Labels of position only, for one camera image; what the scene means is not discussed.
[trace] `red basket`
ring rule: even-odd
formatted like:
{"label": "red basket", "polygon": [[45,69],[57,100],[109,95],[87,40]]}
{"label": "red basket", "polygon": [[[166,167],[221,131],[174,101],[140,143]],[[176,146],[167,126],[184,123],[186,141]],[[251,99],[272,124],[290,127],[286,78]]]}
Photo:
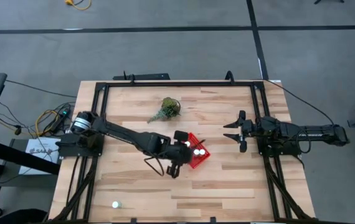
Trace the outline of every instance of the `red basket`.
{"label": "red basket", "polygon": [[[190,146],[196,146],[200,141],[198,141],[198,139],[195,137],[195,135],[193,135],[193,133],[189,133],[189,142],[190,142]],[[194,156],[194,154],[193,154],[191,162],[189,163],[193,169],[195,169],[199,164],[204,162],[211,155],[202,144],[199,144],[195,149],[205,150],[205,155]]]}

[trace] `floor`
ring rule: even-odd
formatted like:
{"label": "floor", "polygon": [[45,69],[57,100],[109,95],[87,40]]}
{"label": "floor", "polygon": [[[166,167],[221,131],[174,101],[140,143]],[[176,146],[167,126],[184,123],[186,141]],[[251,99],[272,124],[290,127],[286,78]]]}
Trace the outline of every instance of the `floor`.
{"label": "floor", "polygon": [[[355,26],[355,1],[256,0],[253,8],[266,65],[262,69],[267,68],[269,79],[282,80],[347,128],[346,120],[355,117],[355,30],[261,27]],[[0,30],[251,25],[244,0],[96,0],[87,11],[61,0],[0,0]],[[69,95],[78,92],[81,80],[111,80],[124,70],[166,72],[174,80],[220,79],[227,70],[236,79],[260,78],[258,55],[251,30],[0,34],[0,72],[10,80]],[[286,98],[294,123],[328,123],[302,102]],[[7,83],[1,101],[23,123],[33,124],[41,112],[69,99]],[[5,108],[0,106],[0,112],[6,113]],[[303,156],[315,212],[322,220],[355,222],[355,129],[346,131],[351,144],[314,144]],[[8,144],[12,138],[0,126],[0,142]],[[0,207],[6,213],[48,210],[52,194],[53,189],[2,189]]]}

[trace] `black desk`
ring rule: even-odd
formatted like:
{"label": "black desk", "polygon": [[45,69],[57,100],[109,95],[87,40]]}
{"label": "black desk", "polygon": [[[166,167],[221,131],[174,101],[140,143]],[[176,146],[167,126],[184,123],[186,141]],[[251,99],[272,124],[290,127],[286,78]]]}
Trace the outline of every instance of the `black desk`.
{"label": "black desk", "polygon": [[[0,96],[6,77],[6,74],[0,73]],[[54,187],[57,183],[60,165],[25,153],[27,142],[28,140],[13,139],[10,146],[0,144],[0,159],[4,160],[3,164],[0,164],[0,189],[7,186]],[[15,180],[7,181],[18,175],[20,166],[26,166],[55,175],[22,175]]]}

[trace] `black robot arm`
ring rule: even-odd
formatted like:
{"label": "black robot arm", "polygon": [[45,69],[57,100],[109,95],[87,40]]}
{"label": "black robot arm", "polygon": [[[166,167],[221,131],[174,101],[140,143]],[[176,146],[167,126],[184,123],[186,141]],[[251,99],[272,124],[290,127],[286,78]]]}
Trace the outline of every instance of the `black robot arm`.
{"label": "black robot arm", "polygon": [[188,133],[181,131],[175,132],[174,138],[177,141],[171,144],[171,138],[167,136],[149,132],[138,133],[108,122],[105,118],[89,111],[79,112],[70,130],[72,133],[81,136],[80,143],[82,146],[87,147],[90,136],[100,133],[134,145],[137,150],[150,156],[151,159],[169,159],[172,166],[168,167],[166,173],[172,178],[176,178],[179,175],[179,168],[183,164],[190,163],[192,159],[192,149],[184,144],[188,139]]}
{"label": "black robot arm", "polygon": [[240,128],[240,134],[224,134],[240,143],[240,151],[247,150],[245,138],[257,138],[265,147],[265,153],[273,156],[275,153],[297,156],[301,154],[300,141],[323,141],[335,146],[349,143],[343,127],[337,124],[323,126],[298,126],[282,122],[269,116],[262,117],[255,124],[245,119],[245,111],[240,111],[236,122],[225,125],[225,128]]}

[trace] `wooden tabletop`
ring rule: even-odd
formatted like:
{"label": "wooden tabletop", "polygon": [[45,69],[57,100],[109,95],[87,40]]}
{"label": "wooden tabletop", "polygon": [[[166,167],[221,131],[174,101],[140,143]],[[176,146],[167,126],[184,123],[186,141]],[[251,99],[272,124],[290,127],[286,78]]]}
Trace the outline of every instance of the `wooden tabletop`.
{"label": "wooden tabletop", "polygon": [[[95,82],[81,82],[74,116],[79,111],[90,111],[94,89]],[[289,122],[283,90],[267,82],[265,89],[271,116]],[[167,96],[180,101],[181,116],[147,124]],[[239,132],[239,129],[225,129],[223,125],[234,122],[240,110],[245,110],[248,118],[255,118],[249,87],[110,88],[108,121],[135,131],[170,137],[175,130],[192,132],[199,139],[206,139],[204,145],[211,156],[196,169],[184,165],[177,179],[168,175],[160,177],[143,162],[145,156],[135,147],[105,137],[89,221],[129,222],[130,218],[137,218],[138,222],[209,222],[210,217],[216,217],[219,222],[272,221],[263,159],[256,142],[248,138],[247,152],[240,153],[239,145],[222,135]],[[292,156],[281,156],[281,160],[289,193],[308,215],[314,216],[302,165]],[[74,162],[75,158],[68,158],[61,164],[49,218],[58,215],[65,206]],[[170,165],[169,161],[161,162],[164,168]],[[284,217],[281,196],[276,191],[280,216]],[[83,215],[85,194],[78,217]],[[122,207],[113,209],[114,201],[121,202]]]}

